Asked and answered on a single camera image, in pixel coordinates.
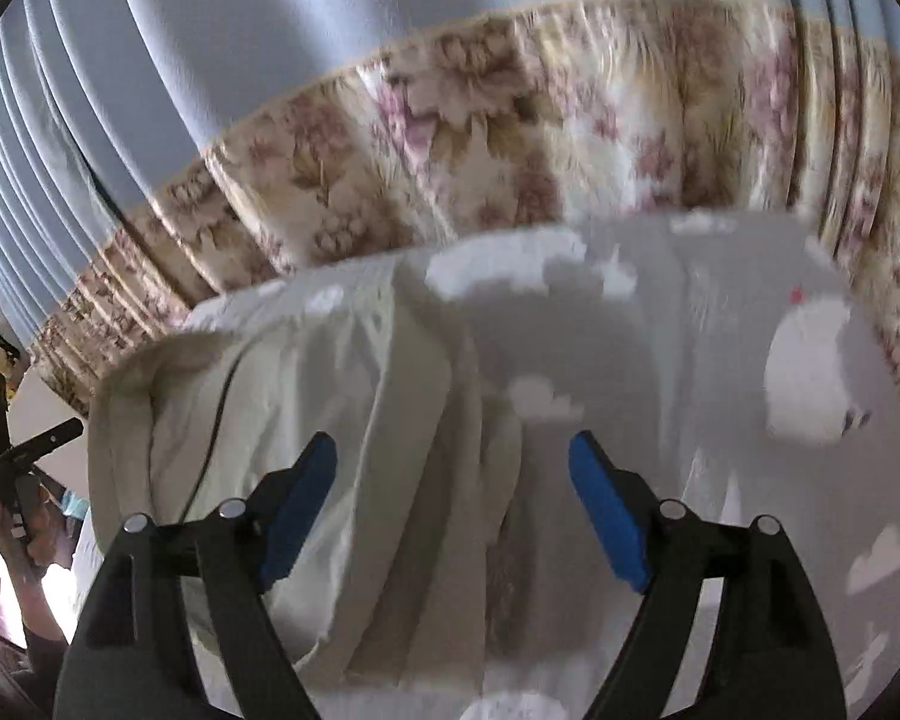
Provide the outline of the person's left hand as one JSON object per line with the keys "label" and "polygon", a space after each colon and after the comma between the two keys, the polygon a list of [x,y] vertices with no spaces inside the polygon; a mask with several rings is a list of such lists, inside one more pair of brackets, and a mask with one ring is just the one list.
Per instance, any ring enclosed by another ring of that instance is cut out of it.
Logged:
{"label": "person's left hand", "polygon": [[6,564],[26,631],[52,642],[63,642],[64,632],[46,600],[38,567],[64,566],[73,555],[68,548],[63,512],[48,489],[38,488],[38,504],[25,519],[30,541],[13,535],[13,516],[0,502],[0,554]]}

